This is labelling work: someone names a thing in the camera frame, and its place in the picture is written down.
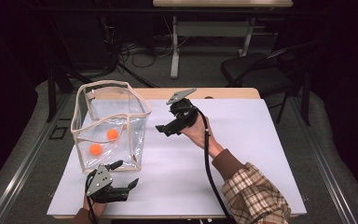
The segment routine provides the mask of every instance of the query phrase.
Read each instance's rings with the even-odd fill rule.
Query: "person's left hand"
[[[94,203],[94,205],[92,206],[92,210],[94,211],[94,215],[99,218],[101,217],[101,215],[103,214],[104,210],[106,209],[107,203]],[[89,204],[87,203],[87,198],[86,195],[84,196],[84,200],[83,200],[83,208],[87,209],[88,211],[90,210]]]

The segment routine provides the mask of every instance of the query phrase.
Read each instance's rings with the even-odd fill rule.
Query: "black chair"
[[[280,122],[288,96],[297,95],[303,87],[303,119],[307,125],[310,92],[310,70],[318,60],[322,42],[309,43],[276,50],[269,55],[249,54],[221,63],[220,70],[228,81],[227,87],[256,88],[262,99],[284,92],[277,123]]]

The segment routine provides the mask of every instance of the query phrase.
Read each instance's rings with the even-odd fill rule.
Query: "white tabletop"
[[[126,202],[108,204],[104,216],[221,217],[224,215],[205,173],[203,152],[184,135],[166,137],[155,126],[173,120],[163,100],[153,106],[146,124],[142,170],[112,173],[113,187],[126,187],[139,177],[138,186]],[[240,161],[254,164],[281,191],[292,215],[306,214],[296,182],[264,100],[191,100],[210,119],[213,133],[222,146]],[[211,166],[218,189],[223,179]],[[72,149],[48,215],[72,217],[83,204],[86,174],[81,172],[76,148]]]
[[[154,0],[155,7],[291,7],[291,0]]]

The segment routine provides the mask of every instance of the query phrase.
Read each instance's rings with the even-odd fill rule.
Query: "human hand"
[[[215,158],[224,149],[213,136],[209,119],[206,117],[209,130],[209,155]],[[181,133],[186,135],[196,146],[205,149],[205,125],[202,116],[198,114],[196,122],[191,127],[184,128]]]
[[[97,218],[100,218],[103,215],[104,210],[106,209],[107,203],[93,203],[92,199],[90,200],[91,204],[93,204],[92,210],[94,211],[94,215]],[[86,195],[84,196],[83,200],[83,208],[87,209],[88,211],[90,210]]]

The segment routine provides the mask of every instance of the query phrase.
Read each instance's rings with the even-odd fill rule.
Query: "chair leg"
[[[282,104],[281,104],[281,109],[279,111],[279,115],[278,115],[278,118],[276,120],[276,123],[278,124],[279,122],[281,122],[281,116],[282,116],[282,113],[283,113],[283,110],[284,110],[284,106],[286,105],[286,100],[287,100],[287,97],[289,97],[289,93],[286,91],[284,93],[284,96],[283,96],[283,101],[282,101]]]

